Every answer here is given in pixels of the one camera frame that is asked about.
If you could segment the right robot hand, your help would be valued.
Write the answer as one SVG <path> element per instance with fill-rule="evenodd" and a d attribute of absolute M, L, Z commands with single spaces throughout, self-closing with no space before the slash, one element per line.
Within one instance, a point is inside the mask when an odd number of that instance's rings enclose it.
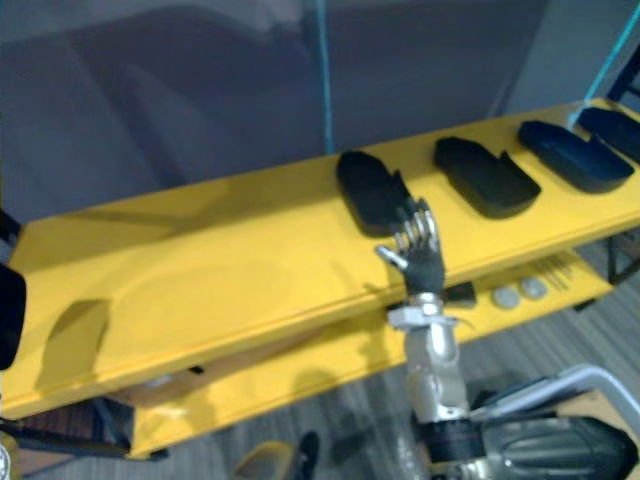
<path fill-rule="evenodd" d="M 377 245 L 376 255 L 402 275 L 410 296 L 441 295 L 445 265 L 432 211 L 424 198 L 410 197 L 397 209 L 397 215 L 399 222 L 392 227 L 395 246 Z"/>

